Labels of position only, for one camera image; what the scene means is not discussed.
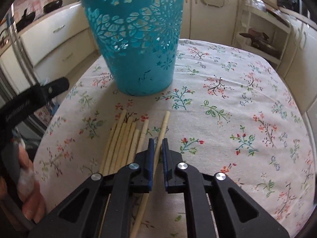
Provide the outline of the person's left hand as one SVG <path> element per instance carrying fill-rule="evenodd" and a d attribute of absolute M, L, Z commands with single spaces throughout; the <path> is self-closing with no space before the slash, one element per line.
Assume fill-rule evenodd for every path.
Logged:
<path fill-rule="evenodd" d="M 21 218 L 38 224 L 45 216 L 46 206 L 34 175 L 33 162 L 24 146 L 9 142 L 1 151 L 1 199 L 9 196 Z"/>

